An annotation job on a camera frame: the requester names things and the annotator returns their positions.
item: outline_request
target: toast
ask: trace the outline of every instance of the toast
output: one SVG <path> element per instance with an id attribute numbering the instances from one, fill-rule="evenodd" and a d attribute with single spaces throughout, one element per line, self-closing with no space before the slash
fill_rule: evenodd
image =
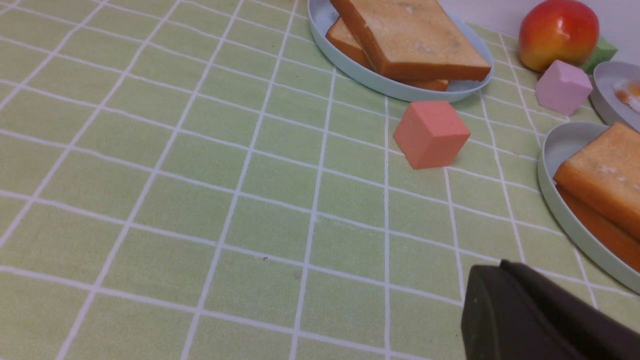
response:
<path id="1" fill-rule="evenodd" d="M 331 0 L 331 4 L 382 76 L 482 81 L 491 71 L 437 0 Z"/>
<path id="2" fill-rule="evenodd" d="M 562 187 L 556 189 L 582 225 L 618 259 L 640 273 L 640 243 Z"/>
<path id="3" fill-rule="evenodd" d="M 326 32 L 326 38 L 333 46 L 335 46 L 340 52 L 345 54 L 348 58 L 364 66 L 365 68 L 373 71 L 373 67 L 367 59 L 367 55 L 364 53 L 362 46 L 358 43 L 355 37 L 351 34 L 347 26 L 344 24 L 342 18 L 338 18 L 335 23 Z M 402 83 L 417 88 L 423 88 L 426 90 L 445 91 L 449 87 L 448 80 L 406 80 Z"/>
<path id="4" fill-rule="evenodd" d="M 554 181 L 640 239 L 640 134 L 616 122 L 563 162 Z"/>

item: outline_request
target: pink cube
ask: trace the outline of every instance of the pink cube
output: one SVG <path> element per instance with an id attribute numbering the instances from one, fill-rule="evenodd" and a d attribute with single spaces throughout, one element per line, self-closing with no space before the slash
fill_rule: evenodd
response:
<path id="1" fill-rule="evenodd" d="M 540 106 L 569 116 L 592 90 L 589 76 L 582 69 L 556 60 L 536 84 L 536 97 Z"/>
<path id="2" fill-rule="evenodd" d="M 394 133 L 415 170 L 450 165 L 469 136 L 471 132 L 447 101 L 412 102 Z"/>

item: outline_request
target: plate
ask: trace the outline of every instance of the plate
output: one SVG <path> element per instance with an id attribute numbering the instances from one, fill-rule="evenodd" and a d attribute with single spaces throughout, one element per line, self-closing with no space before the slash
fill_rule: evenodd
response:
<path id="1" fill-rule="evenodd" d="M 593 71 L 595 86 L 591 93 L 593 108 L 607 125 L 622 121 L 640 132 L 640 114 L 618 100 L 613 83 L 622 79 L 640 79 L 640 67 L 620 61 L 606 61 Z"/>
<path id="2" fill-rule="evenodd" d="M 408 102 L 456 102 L 482 89 L 493 77 L 493 57 L 491 56 L 491 52 L 489 52 L 489 48 L 487 48 L 482 39 L 480 39 L 480 37 L 470 27 L 450 13 L 447 14 L 451 20 L 453 20 L 458 29 L 460 29 L 483 58 L 491 64 L 492 68 L 484 81 L 451 81 L 447 91 L 439 92 L 416 88 L 385 78 L 384 76 L 381 76 L 351 60 L 333 46 L 333 44 L 331 44 L 325 37 L 326 32 L 329 30 L 331 25 L 333 25 L 333 23 L 338 19 L 338 13 L 335 11 L 333 5 L 331 5 L 330 0 L 309 0 L 307 10 L 309 14 L 311 34 L 324 55 L 338 69 L 355 81 L 387 96 Z"/>
<path id="3" fill-rule="evenodd" d="M 595 140 L 607 128 L 592 122 L 569 122 L 556 126 L 547 135 L 540 152 L 538 181 L 549 210 L 576 246 L 611 277 L 640 293 L 640 274 L 591 235 L 564 203 L 553 180 L 561 163 Z"/>

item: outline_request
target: green cube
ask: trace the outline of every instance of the green cube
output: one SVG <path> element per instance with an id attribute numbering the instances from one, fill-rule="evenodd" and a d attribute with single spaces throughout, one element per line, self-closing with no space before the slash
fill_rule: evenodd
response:
<path id="1" fill-rule="evenodd" d="M 595 50 L 591 53 L 589 60 L 582 65 L 582 69 L 587 74 L 592 75 L 593 70 L 599 63 L 611 60 L 617 52 L 618 49 L 615 46 L 608 43 L 603 37 L 600 37 L 598 39 L 598 45 L 596 45 Z"/>

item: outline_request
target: red apple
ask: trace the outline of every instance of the red apple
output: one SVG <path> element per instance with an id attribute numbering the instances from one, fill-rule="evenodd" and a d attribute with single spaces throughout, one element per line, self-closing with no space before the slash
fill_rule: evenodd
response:
<path id="1" fill-rule="evenodd" d="M 546 0 L 533 8 L 520 26 L 520 61 L 545 71 L 555 60 L 580 67 L 600 36 L 596 14 L 576 0 Z"/>

